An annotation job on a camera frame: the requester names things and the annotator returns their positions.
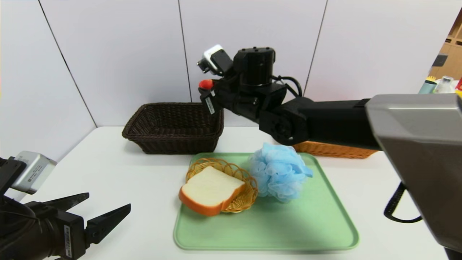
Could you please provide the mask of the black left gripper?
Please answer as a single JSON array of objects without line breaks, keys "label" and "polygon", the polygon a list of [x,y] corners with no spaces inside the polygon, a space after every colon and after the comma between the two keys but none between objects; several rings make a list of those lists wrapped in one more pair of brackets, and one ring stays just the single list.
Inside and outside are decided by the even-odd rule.
[{"label": "black left gripper", "polygon": [[131,212],[131,204],[127,204],[88,220],[84,235],[83,218],[68,210],[89,196],[85,192],[47,202],[26,203],[37,220],[25,236],[24,259],[43,260],[59,256],[65,260],[77,260],[85,254],[86,245],[99,244]]}]

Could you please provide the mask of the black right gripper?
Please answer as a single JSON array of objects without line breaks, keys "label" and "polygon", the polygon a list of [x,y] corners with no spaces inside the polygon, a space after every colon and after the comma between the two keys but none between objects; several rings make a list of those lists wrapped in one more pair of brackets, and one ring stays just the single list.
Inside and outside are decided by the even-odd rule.
[{"label": "black right gripper", "polygon": [[236,115],[238,113],[235,99],[238,95],[238,83],[231,83],[218,79],[205,79],[200,82],[198,91],[201,95],[201,102],[209,110],[210,114],[215,114],[218,110],[228,109]]}]

